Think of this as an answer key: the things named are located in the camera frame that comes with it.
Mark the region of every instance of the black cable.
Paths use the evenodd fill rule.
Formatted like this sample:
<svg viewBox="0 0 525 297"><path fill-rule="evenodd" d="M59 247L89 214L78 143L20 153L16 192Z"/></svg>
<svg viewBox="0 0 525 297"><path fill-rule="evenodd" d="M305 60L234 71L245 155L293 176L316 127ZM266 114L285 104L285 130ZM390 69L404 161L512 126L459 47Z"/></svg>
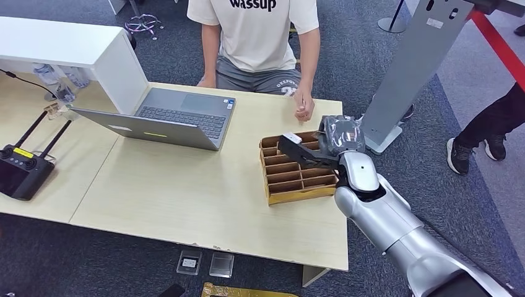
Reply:
<svg viewBox="0 0 525 297"><path fill-rule="evenodd" d="M483 270L489 277L492 277L494 281L496 281L500 286L502 286L512 297L524 297L523 295L518 295L514 290L512 290L507 284L503 283L501 280L499 280L496 276L494 276L492 273L490 273L485 267L480 265L477 261L469 257L467 253L465 253L457 244L454 243L454 241L450 240L446 235L444 235L434 224L430 223L428 220L426 220L423 217L420 217L416 214L414 214L421 222L429 226L432 230L434 230L438 235L443 238L447 243L449 243L453 248L455 248L458 252L460 252L462 255L467 257L472 263L474 263L476 266L479 267L479 269Z"/></svg>
<svg viewBox="0 0 525 297"><path fill-rule="evenodd" d="M34 82L30 82L29 80L21 79L20 77L17 77L16 74L14 74L14 73L11 72L11 71L5 71L5 70L2 70L2 69L0 69L0 71L3 72L3 73L5 73L7 76L9 76L9 77L11 77L11 78L13 78L13 79L19 79L19 80L21 80L21 81L23 81L23 82L26 82L26 83L28 83L28 84L36 85L37 87L41 87L41 88L43 88L44 90L48 91L48 92L53 96L53 98L56 98L55 95L53 94L53 92L51 92L51 91L50 91L49 89L47 89L46 87L43 87L43 86L41 86L41 85L39 85L39 84L35 84Z"/></svg>

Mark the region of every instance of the table leg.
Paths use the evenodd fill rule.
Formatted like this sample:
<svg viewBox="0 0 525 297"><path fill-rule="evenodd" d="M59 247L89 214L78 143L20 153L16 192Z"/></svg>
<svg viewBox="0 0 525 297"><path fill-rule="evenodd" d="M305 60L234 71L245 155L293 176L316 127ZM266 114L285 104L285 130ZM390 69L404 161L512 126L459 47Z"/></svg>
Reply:
<svg viewBox="0 0 525 297"><path fill-rule="evenodd" d="M328 268L303 265L303 288L310 286L329 271Z"/></svg>
<svg viewBox="0 0 525 297"><path fill-rule="evenodd" d="M108 2L110 3L111 9L115 15L117 15L122 7L126 5L126 1L124 0L108 0Z"/></svg>

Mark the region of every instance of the red rope barrier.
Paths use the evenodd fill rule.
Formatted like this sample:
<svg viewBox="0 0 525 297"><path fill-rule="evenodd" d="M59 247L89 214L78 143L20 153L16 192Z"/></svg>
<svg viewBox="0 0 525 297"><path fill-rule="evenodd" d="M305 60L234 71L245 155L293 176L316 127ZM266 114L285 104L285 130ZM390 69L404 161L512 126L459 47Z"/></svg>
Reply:
<svg viewBox="0 0 525 297"><path fill-rule="evenodd" d="M474 11L472 12L471 17L494 52L496 52L505 67L516 79L519 86L525 90L525 66L521 60L510 48L503 37L501 37L496 28L494 28L483 12Z"/></svg>

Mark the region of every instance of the laptop keyboard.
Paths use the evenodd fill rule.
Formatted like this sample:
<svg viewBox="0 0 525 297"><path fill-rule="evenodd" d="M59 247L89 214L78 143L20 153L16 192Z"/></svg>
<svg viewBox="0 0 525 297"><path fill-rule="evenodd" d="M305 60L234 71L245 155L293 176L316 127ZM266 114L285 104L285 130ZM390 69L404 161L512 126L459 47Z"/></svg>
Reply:
<svg viewBox="0 0 525 297"><path fill-rule="evenodd" d="M149 106L143 107L138 116L141 118L159 119L161 121L195 125L201 128L206 136L213 139L219 138L222 127L224 126L224 121L226 120L223 116L185 113L183 111L165 110Z"/></svg>

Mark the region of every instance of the person's hand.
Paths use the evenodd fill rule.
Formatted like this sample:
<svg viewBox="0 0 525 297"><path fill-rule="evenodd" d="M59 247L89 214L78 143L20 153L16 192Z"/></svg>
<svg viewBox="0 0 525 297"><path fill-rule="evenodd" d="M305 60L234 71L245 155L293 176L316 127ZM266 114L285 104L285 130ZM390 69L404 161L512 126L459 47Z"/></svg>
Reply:
<svg viewBox="0 0 525 297"><path fill-rule="evenodd" d="M208 78L206 75L201 78L201 81L197 84L197 87L203 88L217 88L215 77Z"/></svg>
<svg viewBox="0 0 525 297"><path fill-rule="evenodd" d="M315 103L311 97L311 89L299 85L295 95L293 96L297 109L295 117L301 122L307 122L311 119Z"/></svg>

